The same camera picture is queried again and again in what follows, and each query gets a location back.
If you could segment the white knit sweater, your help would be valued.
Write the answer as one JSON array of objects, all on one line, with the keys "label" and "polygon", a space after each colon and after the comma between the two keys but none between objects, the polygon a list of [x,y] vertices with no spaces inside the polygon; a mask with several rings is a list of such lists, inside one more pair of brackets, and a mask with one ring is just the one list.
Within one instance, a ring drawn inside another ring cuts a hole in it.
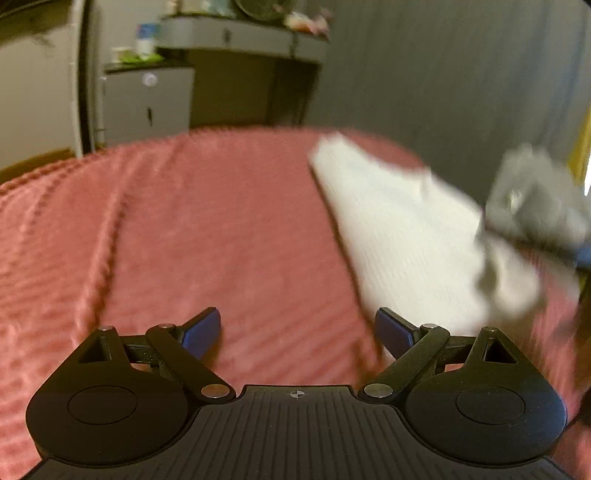
[{"label": "white knit sweater", "polygon": [[474,335],[521,324],[540,306],[536,269],[430,170],[387,163],[339,134],[318,142],[310,165],[368,315],[388,307],[415,325]]}]

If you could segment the pink ribbed bed blanket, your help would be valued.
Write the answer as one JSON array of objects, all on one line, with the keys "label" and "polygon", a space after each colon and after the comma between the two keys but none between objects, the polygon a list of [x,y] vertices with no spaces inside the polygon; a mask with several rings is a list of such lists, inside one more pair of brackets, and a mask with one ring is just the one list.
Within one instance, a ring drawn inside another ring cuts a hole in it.
[{"label": "pink ribbed bed blanket", "polygon": [[383,366],[308,167],[316,131],[204,130],[57,162],[1,188],[1,475],[39,460],[36,389],[95,327],[208,306],[212,366],[245,383],[356,384]]}]

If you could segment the grey shell-shaped chair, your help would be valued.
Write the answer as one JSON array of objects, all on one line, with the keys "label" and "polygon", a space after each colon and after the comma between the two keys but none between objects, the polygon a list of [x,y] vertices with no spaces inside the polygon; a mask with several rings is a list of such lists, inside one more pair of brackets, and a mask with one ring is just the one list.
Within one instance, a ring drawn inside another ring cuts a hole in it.
[{"label": "grey shell-shaped chair", "polygon": [[504,154],[485,222],[512,241],[590,261],[590,199],[543,148],[522,144]]}]

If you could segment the yellow curtain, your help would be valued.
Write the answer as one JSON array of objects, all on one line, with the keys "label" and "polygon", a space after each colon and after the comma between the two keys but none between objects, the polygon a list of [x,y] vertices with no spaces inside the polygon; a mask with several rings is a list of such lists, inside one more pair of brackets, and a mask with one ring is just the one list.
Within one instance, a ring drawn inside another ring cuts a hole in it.
[{"label": "yellow curtain", "polygon": [[569,161],[568,169],[572,174],[576,184],[584,188],[585,177],[587,173],[590,157],[590,123],[587,122],[579,135],[575,148],[573,149]]}]

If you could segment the grey bedside cabinet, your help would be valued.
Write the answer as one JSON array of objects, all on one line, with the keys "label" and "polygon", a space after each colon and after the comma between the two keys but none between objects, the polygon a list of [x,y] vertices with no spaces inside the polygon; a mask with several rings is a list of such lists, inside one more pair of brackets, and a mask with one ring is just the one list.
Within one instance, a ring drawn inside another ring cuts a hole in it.
[{"label": "grey bedside cabinet", "polygon": [[102,86],[107,147],[189,130],[194,69],[183,63],[108,66]]}]

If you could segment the grey vanity desk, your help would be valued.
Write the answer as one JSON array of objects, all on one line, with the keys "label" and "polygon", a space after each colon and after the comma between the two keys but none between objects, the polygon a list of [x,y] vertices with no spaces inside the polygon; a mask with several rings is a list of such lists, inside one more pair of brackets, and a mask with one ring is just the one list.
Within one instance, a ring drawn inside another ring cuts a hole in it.
[{"label": "grey vanity desk", "polygon": [[304,124],[329,41],[204,15],[160,19],[158,47],[194,68],[190,126]]}]

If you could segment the green item on cabinet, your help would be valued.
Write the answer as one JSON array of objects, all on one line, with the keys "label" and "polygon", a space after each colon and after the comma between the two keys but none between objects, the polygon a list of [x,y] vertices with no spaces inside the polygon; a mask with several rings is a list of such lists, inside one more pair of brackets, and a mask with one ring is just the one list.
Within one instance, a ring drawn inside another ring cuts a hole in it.
[{"label": "green item on cabinet", "polygon": [[120,65],[161,62],[164,60],[164,57],[156,52],[137,53],[130,47],[112,47],[110,52],[111,61]]}]

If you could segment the blue white tissue pack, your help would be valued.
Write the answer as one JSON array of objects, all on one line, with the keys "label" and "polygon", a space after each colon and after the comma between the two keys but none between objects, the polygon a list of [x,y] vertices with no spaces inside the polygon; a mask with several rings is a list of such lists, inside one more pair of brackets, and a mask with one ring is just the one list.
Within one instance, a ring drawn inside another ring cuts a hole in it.
[{"label": "blue white tissue pack", "polygon": [[158,32],[158,23],[141,23],[137,25],[135,52],[139,57],[147,58],[155,53]]}]

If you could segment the pink plush toy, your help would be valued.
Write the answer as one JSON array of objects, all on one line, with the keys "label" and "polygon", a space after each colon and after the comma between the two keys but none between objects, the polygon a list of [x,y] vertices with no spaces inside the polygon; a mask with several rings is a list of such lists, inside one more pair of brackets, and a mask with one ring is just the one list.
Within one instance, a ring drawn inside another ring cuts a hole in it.
[{"label": "pink plush toy", "polygon": [[331,21],[332,12],[322,9],[314,17],[300,12],[290,12],[284,17],[283,25],[295,32],[328,37],[331,32],[331,27],[329,26]]}]

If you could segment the round black-framed mirror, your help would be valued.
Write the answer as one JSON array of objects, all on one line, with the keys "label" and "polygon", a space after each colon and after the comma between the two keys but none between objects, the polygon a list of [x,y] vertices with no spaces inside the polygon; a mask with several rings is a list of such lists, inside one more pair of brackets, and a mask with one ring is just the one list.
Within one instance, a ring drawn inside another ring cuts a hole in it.
[{"label": "round black-framed mirror", "polygon": [[294,4],[294,0],[235,0],[235,6],[257,22],[281,21],[293,10]]}]

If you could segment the white door frame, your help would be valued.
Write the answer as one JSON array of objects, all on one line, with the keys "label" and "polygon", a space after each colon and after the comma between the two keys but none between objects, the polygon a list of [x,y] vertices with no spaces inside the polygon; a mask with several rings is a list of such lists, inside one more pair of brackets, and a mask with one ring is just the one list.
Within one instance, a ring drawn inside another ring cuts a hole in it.
[{"label": "white door frame", "polygon": [[96,81],[100,76],[100,2],[72,1],[68,14],[68,82],[72,151],[82,158],[95,150]]}]

